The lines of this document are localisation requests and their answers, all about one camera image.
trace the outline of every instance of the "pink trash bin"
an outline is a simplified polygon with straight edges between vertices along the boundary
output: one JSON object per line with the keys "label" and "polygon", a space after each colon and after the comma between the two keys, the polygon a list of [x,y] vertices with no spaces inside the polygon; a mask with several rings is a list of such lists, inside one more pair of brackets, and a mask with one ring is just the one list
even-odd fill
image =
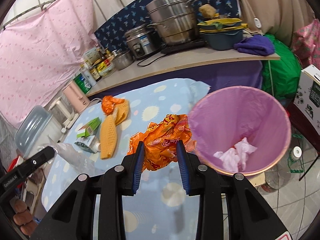
{"label": "pink trash bin", "polygon": [[286,153],[291,124],[286,110],[268,93],[244,86],[217,90],[202,98],[188,115],[199,159],[216,171],[233,175],[213,154],[226,152],[247,137],[258,149],[248,157],[245,176],[274,166]]}

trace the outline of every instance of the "green box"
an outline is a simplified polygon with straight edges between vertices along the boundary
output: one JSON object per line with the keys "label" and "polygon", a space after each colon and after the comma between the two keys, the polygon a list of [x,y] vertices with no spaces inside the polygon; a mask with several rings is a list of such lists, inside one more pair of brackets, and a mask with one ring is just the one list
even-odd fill
{"label": "green box", "polygon": [[101,124],[100,118],[97,117],[95,119],[92,119],[77,131],[77,138],[88,137],[92,135],[93,132],[96,131],[96,129],[100,124]]}

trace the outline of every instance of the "white bottle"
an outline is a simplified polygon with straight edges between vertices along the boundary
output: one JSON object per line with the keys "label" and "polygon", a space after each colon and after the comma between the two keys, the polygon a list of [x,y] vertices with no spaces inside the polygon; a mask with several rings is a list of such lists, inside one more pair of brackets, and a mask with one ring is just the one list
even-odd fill
{"label": "white bottle", "polygon": [[86,69],[85,67],[82,67],[80,69],[83,77],[90,83],[90,85],[94,86],[97,84],[96,80],[94,79],[94,77],[91,75],[90,71],[88,69]]}

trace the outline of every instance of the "red object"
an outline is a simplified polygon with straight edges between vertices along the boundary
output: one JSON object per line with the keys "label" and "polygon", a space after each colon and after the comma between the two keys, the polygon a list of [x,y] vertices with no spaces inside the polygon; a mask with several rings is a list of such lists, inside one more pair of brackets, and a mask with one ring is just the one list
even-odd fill
{"label": "red object", "polygon": [[[16,157],[16,158],[11,162],[11,164],[9,165],[9,168],[8,168],[7,172],[13,170],[14,166],[17,164],[18,159],[19,159],[19,156]],[[22,183],[20,183],[20,184],[17,186],[17,188],[22,188]]]}
{"label": "red object", "polygon": [[9,168],[8,168],[7,172],[13,170],[14,166],[17,164],[18,159],[19,159],[19,156],[16,157],[16,158],[11,162],[11,164],[9,165]]}

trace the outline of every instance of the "navy blue fabric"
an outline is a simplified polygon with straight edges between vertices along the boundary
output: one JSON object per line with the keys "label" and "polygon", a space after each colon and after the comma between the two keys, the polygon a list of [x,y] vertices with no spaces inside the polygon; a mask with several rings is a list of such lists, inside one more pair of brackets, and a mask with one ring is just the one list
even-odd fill
{"label": "navy blue fabric", "polygon": [[[124,33],[139,25],[151,23],[151,19],[145,8],[151,1],[153,0],[135,0],[107,20],[95,32],[101,44],[110,50],[127,49]],[[199,0],[194,3],[198,21],[203,20],[198,9],[206,3],[215,7],[219,14],[230,13],[230,17],[238,17],[239,15],[236,0]]]}
{"label": "navy blue fabric", "polygon": [[93,95],[89,97],[89,99],[92,100],[94,98],[103,98],[104,96],[108,95],[117,96],[121,93],[142,88],[171,78],[191,78],[195,81],[202,81],[211,86],[208,93],[232,86],[247,86],[261,89],[261,71],[262,62],[260,60],[236,61],[191,67],[116,86]]}

